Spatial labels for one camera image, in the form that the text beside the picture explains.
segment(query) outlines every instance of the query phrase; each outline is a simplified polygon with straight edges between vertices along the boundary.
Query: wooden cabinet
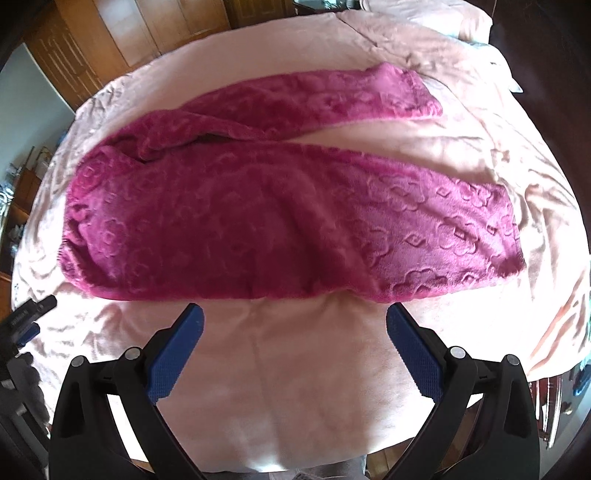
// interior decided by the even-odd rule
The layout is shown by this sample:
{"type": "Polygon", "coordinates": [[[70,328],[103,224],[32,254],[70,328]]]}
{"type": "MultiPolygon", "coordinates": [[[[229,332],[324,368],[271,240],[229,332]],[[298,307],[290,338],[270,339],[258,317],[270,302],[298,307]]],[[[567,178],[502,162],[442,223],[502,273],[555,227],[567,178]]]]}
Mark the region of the wooden cabinet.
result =
{"type": "Polygon", "coordinates": [[[48,80],[74,110],[103,87],[55,4],[39,15],[25,42],[48,80]]]}
{"type": "Polygon", "coordinates": [[[223,0],[55,0],[25,42],[76,109],[111,80],[229,28],[223,0]]]}
{"type": "Polygon", "coordinates": [[[0,320],[12,312],[11,249],[15,241],[9,238],[9,233],[15,226],[27,223],[40,184],[35,172],[23,168],[16,179],[13,198],[0,214],[0,320]]]}
{"type": "Polygon", "coordinates": [[[226,9],[232,28],[295,15],[291,0],[226,0],[226,9]]]}

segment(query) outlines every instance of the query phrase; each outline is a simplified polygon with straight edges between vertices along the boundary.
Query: wooden wardrobe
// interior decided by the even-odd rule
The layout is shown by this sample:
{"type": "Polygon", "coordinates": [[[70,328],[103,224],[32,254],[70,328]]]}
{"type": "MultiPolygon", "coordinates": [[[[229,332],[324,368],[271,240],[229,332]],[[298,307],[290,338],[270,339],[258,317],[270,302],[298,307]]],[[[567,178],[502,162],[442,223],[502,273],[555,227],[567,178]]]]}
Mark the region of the wooden wardrobe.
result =
{"type": "Polygon", "coordinates": [[[111,80],[229,29],[223,0],[55,0],[24,40],[76,110],[111,80]]]}
{"type": "Polygon", "coordinates": [[[226,12],[232,28],[293,17],[293,0],[226,0],[226,12]]]}

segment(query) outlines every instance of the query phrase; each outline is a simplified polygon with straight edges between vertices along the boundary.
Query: pink bedsheet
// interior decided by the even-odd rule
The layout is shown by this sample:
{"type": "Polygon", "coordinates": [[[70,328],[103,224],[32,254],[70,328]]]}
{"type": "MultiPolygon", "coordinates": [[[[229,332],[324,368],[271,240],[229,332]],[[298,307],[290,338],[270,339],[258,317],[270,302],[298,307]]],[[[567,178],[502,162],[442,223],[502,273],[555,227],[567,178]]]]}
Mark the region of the pink bedsheet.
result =
{"type": "MultiPolygon", "coordinates": [[[[114,80],[76,112],[39,189],[12,275],[13,305],[57,297],[57,308],[41,319],[41,334],[27,346],[50,410],[74,356],[117,358],[145,345],[195,301],[206,316],[203,336],[158,409],[203,471],[321,465],[417,434],[433,402],[421,397],[388,339],[387,304],[348,291],[297,300],[105,300],[73,286],[57,262],[77,165],[125,125],[248,79],[363,70],[385,61],[415,70],[441,103],[442,116],[358,122],[293,142],[504,185],[526,263],[506,283],[405,307],[474,358],[517,355],[530,380],[565,372],[587,354],[589,250],[580,210],[548,146],[496,82],[490,63],[456,39],[385,15],[308,15],[190,43],[114,80]]],[[[123,437],[134,438],[128,430],[123,437]]]]}
{"type": "Polygon", "coordinates": [[[517,275],[525,264],[504,187],[280,141],[432,116],[441,105],[419,76],[389,63],[247,80],[151,112],[81,161],[61,269],[115,300],[350,290],[393,302],[517,275]]]}

